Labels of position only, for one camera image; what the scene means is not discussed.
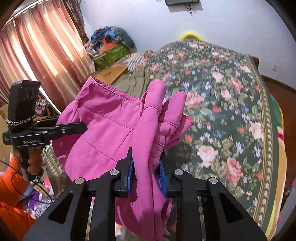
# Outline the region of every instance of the braided strap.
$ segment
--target braided strap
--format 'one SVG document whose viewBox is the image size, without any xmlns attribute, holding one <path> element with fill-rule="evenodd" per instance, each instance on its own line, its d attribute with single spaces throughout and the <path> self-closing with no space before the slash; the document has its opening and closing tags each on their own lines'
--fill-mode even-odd
<svg viewBox="0 0 296 241">
<path fill-rule="evenodd" d="M 36 117 L 36 112 L 25 120 L 11 121 L 11 120 L 7 119 L 6 123 L 10 126 L 20 126 L 20 125 L 23 125 L 23 124 L 29 122 L 30 120 L 34 119 L 35 117 Z"/>
</svg>

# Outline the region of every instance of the pink jacket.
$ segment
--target pink jacket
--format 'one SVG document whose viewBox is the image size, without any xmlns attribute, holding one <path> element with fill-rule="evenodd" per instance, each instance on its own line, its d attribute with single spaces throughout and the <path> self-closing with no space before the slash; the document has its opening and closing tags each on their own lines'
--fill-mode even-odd
<svg viewBox="0 0 296 241">
<path fill-rule="evenodd" d="M 127 199 L 116 200 L 116 222 L 148 240 L 161 240 L 171 200 L 159 188 L 155 170 L 164 148 L 180 142 L 193 124 L 183 115 L 186 94 L 163 99 L 166 84 L 150 83 L 141 99 L 90 77 L 76 100 L 61 114 L 58 124 L 84 122 L 82 135 L 53 141 L 55 154 L 71 180 L 100 177 L 115 168 L 132 146 L 136 181 Z"/>
</svg>

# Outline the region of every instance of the dark green floral fabric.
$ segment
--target dark green floral fabric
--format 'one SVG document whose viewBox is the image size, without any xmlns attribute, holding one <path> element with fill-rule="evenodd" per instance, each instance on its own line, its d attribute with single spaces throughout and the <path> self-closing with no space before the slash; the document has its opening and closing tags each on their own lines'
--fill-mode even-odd
<svg viewBox="0 0 296 241">
<path fill-rule="evenodd" d="M 166 82 L 167 97 L 186 92 L 184 114 L 194 121 L 182 143 L 168 150 L 169 159 L 196 178 L 217 177 L 265 232 L 276 190 L 278 142 L 270 94 L 252 60 L 206 42 L 181 40 L 152 55 L 146 69 L 150 80 Z M 175 239 L 175 207 L 164 240 Z"/>
</svg>

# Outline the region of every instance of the silver screw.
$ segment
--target silver screw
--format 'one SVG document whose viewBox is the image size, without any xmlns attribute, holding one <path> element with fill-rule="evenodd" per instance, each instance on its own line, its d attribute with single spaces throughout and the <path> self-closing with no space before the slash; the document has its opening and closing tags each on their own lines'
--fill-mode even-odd
<svg viewBox="0 0 296 241">
<path fill-rule="evenodd" d="M 183 170 L 181 170 L 181 169 L 176 169 L 176 170 L 175 170 L 175 174 L 178 175 L 178 176 L 182 175 L 183 173 L 184 173 L 184 172 L 183 172 Z"/>
<path fill-rule="evenodd" d="M 215 177 L 210 177 L 209 181 L 210 181 L 210 183 L 212 183 L 212 184 L 217 184 L 217 183 L 218 183 L 218 179 L 215 178 Z"/>
<path fill-rule="evenodd" d="M 117 175 L 118 173 L 119 173 L 119 171 L 118 171 L 117 169 L 113 169 L 113 170 L 110 171 L 110 174 L 111 174 L 112 176 L 115 176 L 115 175 Z"/>
<path fill-rule="evenodd" d="M 82 177 L 76 178 L 75 183 L 76 184 L 81 184 L 84 182 L 84 179 Z"/>
</svg>

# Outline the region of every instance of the green box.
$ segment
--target green box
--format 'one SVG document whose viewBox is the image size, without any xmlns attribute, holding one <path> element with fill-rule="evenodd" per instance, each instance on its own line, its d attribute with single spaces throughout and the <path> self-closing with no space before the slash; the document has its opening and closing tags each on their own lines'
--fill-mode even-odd
<svg viewBox="0 0 296 241">
<path fill-rule="evenodd" d="M 105 51 L 104 53 L 93 59 L 96 70 L 103 70 L 108 68 L 129 53 L 130 52 L 126 46 L 116 45 L 112 49 Z"/>
</svg>

